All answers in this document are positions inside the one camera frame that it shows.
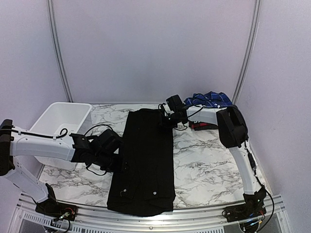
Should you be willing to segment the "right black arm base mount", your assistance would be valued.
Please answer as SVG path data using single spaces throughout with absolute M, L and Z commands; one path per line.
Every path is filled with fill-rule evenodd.
M 227 206 L 222 211 L 222 216 L 227 222 L 246 220 L 266 214 L 266 209 L 263 203 L 247 202 L 244 204 Z

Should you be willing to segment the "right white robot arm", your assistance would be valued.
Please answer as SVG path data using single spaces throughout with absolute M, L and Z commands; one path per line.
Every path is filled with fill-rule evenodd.
M 175 128 L 179 123 L 187 122 L 216 125 L 220 142 L 233 156 L 242 179 L 245 203 L 241 206 L 241 214 L 252 217 L 254 213 L 263 211 L 267 190 L 257 176 L 256 162 L 247 147 L 248 128 L 236 105 L 213 104 L 208 107 L 185 104 L 179 95 L 174 95 L 159 104 L 158 109 L 162 114 L 160 124 L 163 127 Z

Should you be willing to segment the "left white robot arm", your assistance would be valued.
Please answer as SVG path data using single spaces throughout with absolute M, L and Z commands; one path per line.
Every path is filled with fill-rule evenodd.
M 17 157 L 51 157 L 96 165 L 105 173 L 121 172 L 122 147 L 122 138 L 112 129 L 100 135 L 69 133 L 67 129 L 60 134 L 44 135 L 16 127 L 11 119 L 5 119 L 0 125 L 0 175 L 31 196 L 39 210 L 57 216 L 62 209 L 53 188 L 40 182 Z

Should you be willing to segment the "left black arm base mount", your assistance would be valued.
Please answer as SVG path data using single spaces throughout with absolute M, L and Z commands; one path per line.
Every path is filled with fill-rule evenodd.
M 54 218 L 59 218 L 66 213 L 69 213 L 68 216 L 64 218 L 69 221 L 74 221 L 76 218 L 78 207 L 76 205 L 65 204 L 61 202 L 56 203 L 37 203 L 35 211 L 40 214 L 51 216 Z

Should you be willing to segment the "black long sleeve shirt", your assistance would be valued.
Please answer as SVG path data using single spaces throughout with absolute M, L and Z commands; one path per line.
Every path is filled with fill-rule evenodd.
M 124 170 L 112 176 L 109 210 L 142 217 L 173 210 L 173 131 L 160 126 L 160 119 L 155 109 L 129 112 L 122 135 Z

